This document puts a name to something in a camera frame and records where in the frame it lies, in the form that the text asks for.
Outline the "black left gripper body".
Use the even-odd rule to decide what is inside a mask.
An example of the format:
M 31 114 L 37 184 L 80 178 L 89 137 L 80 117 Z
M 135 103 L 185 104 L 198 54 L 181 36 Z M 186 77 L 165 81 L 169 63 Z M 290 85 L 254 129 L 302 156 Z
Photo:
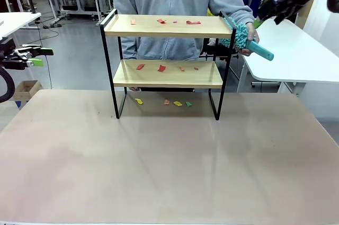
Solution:
M 5 69 L 16 69 L 16 65 L 11 60 L 11 54 L 14 52 L 16 45 L 14 40 L 9 37 L 1 39 L 1 67 Z

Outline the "person's left hand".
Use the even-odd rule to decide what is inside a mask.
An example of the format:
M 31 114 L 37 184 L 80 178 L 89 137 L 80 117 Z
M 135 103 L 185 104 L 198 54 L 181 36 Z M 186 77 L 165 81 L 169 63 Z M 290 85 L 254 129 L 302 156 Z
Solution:
M 260 38 L 256 28 L 254 27 L 253 22 L 246 23 L 246 28 L 247 28 L 247 41 L 255 41 L 256 43 L 259 43 Z M 252 54 L 252 51 L 248 49 L 237 48 L 237 51 L 238 53 L 244 56 L 250 56 Z

